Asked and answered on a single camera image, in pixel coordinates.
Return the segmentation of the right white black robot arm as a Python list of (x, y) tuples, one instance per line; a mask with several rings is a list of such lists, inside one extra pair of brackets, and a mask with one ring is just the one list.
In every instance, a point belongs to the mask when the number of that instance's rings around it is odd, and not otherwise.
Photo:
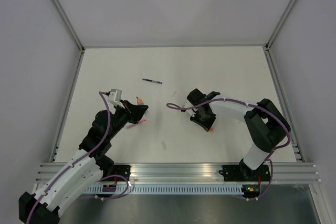
[(203, 94), (199, 89), (189, 93), (183, 109), (190, 120), (209, 131), (218, 115), (224, 115), (246, 124), (252, 146), (237, 165), (223, 165), (219, 173), (226, 182), (270, 181), (268, 159), (279, 143), (290, 139), (291, 128), (269, 99), (256, 104), (221, 97), (219, 92)]

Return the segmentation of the orange clear pen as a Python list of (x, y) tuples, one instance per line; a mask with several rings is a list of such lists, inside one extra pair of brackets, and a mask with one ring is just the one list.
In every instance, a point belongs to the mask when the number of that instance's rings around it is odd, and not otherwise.
[(139, 97), (136, 98), (136, 102), (137, 102), (137, 105), (145, 105), (144, 102), (143, 102), (143, 100), (141, 98), (139, 98)]

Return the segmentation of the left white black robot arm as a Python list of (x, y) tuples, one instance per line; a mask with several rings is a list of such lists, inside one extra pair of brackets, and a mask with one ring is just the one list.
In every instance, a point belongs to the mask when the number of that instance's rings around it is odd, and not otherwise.
[(22, 223), (59, 223), (69, 206), (92, 184), (114, 175), (114, 162), (106, 155), (111, 140), (126, 124), (137, 124), (148, 110), (123, 100), (112, 113), (98, 112), (88, 134), (70, 161), (42, 188), (23, 193), (18, 200)]

